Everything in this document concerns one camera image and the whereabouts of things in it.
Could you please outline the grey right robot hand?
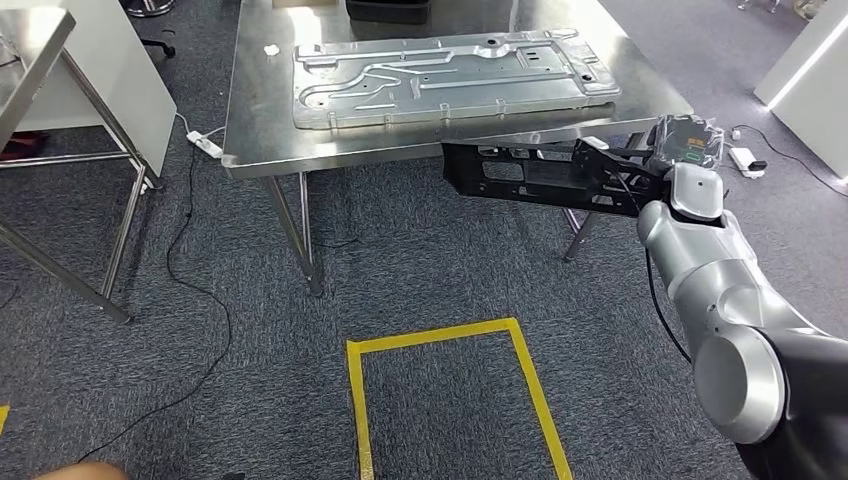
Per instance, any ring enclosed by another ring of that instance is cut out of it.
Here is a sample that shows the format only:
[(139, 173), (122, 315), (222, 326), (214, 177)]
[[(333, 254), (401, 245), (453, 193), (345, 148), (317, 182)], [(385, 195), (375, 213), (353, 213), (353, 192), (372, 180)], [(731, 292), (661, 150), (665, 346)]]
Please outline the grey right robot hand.
[(724, 144), (725, 131), (714, 126), (711, 119), (695, 114), (663, 115), (648, 135), (651, 155), (644, 165), (656, 174), (664, 174), (677, 163), (716, 170), (722, 160)]

